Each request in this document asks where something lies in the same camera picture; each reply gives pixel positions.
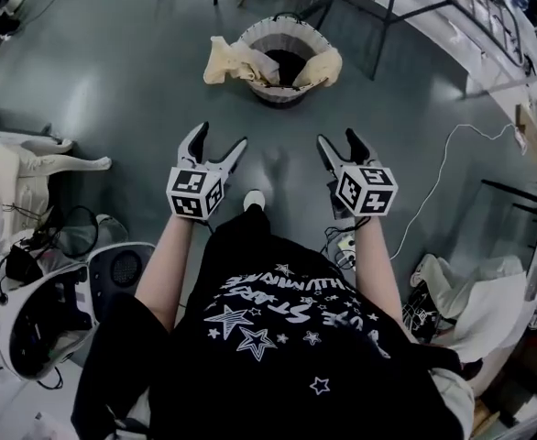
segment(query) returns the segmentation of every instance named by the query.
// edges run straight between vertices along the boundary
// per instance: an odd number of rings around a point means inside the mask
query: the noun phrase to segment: concrete floor
[[[49,1],[27,0],[22,18],[34,17]],[[489,97],[459,100],[464,71],[407,24],[392,28],[371,82],[367,48],[378,26],[345,3],[334,5],[322,28],[344,58],[334,86],[288,111],[260,104],[243,82],[208,86],[209,37],[236,40],[262,17],[295,7],[294,0],[248,0],[244,8],[236,2],[56,0],[0,48],[0,126],[40,131],[51,123],[54,133],[77,142],[76,155],[112,157],[108,172],[62,175],[64,205],[114,215],[134,239],[156,242],[170,214],[165,186],[178,144],[207,120],[212,157],[242,136],[249,140],[212,225],[239,212],[245,191],[260,188],[268,192],[274,231],[314,249],[334,225],[325,186],[331,177],[315,138],[322,133],[343,146],[344,130],[352,127],[400,185],[383,221],[392,253],[435,181],[454,126],[474,124],[495,135],[508,123]],[[469,130],[456,134],[442,182],[393,261],[403,296],[427,251],[452,258],[462,270],[496,252],[518,253],[527,264],[526,245],[536,231],[531,217],[511,209],[506,194],[481,187],[482,178],[535,190],[537,169],[510,132],[496,142]],[[207,237],[198,227],[183,301]]]

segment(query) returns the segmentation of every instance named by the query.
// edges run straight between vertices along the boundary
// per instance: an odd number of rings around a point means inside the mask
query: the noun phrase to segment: black t-shirt
[[[154,438],[462,438],[399,325],[327,259],[274,236],[224,246],[212,236],[170,334],[133,297],[111,306],[75,403],[81,439],[104,438],[146,388]]]

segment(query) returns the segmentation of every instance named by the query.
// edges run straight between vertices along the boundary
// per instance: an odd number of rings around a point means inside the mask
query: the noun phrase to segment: trash bin
[[[249,27],[239,40],[279,63],[279,85],[247,81],[250,89],[265,105],[278,109],[297,105],[309,90],[326,80],[324,77],[304,86],[292,86],[311,57],[332,47],[319,31],[293,13],[279,13],[258,21]]]

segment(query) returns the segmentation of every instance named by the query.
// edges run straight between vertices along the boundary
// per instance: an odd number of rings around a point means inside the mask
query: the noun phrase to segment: white shoe
[[[253,189],[244,198],[244,211],[248,210],[248,207],[252,204],[260,205],[260,208],[265,210],[265,203],[265,194],[258,189]]]
[[[415,271],[412,273],[411,278],[409,279],[409,284],[413,288],[417,287],[423,281],[422,270],[423,270],[423,266],[425,265],[425,260],[427,259],[428,256],[431,256],[431,255],[426,254],[425,256],[423,256],[422,261],[419,263],[417,268],[415,268]]]

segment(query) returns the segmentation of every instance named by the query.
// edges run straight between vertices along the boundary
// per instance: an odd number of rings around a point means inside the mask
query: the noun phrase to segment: white cable
[[[513,124],[507,124],[506,126],[504,126],[502,128],[502,130],[500,131],[500,133],[497,136],[491,137],[491,136],[489,136],[489,135],[487,135],[487,134],[485,134],[483,132],[480,132],[480,130],[478,130],[476,127],[474,127],[474,126],[472,126],[470,124],[458,124],[456,127],[454,127],[454,130],[452,132],[450,132],[450,134],[448,135],[448,137],[447,137],[447,139],[445,141],[444,157],[442,158],[442,164],[440,165],[440,170],[438,170],[438,172],[437,172],[437,180],[435,180],[435,184],[433,185],[432,189],[428,192],[428,194],[425,196],[425,199],[423,199],[422,204],[419,206],[419,209],[417,209],[417,213],[413,216],[413,218],[407,224],[407,228],[405,228],[405,233],[403,234],[403,238],[400,241],[399,248],[397,249],[397,251],[395,251],[395,254],[393,254],[391,256],[391,259],[395,259],[399,255],[401,249],[403,248],[403,243],[405,243],[405,239],[407,238],[407,234],[409,233],[409,228],[411,227],[413,222],[417,219],[419,214],[422,212],[423,206],[425,205],[425,203],[427,201],[429,201],[430,197],[432,197],[433,193],[435,192],[435,189],[437,188],[438,184],[440,183],[440,180],[442,179],[442,170],[444,169],[444,164],[445,164],[445,161],[447,160],[448,145],[450,144],[450,139],[452,138],[452,135],[454,134],[454,132],[456,130],[458,130],[459,127],[470,127],[477,134],[481,135],[484,138],[488,138],[488,140],[497,140],[497,138],[502,137],[502,135],[505,133],[505,131],[507,130],[508,127],[513,127],[513,129],[514,129],[514,131],[516,133],[519,131],[519,129],[516,128]]]

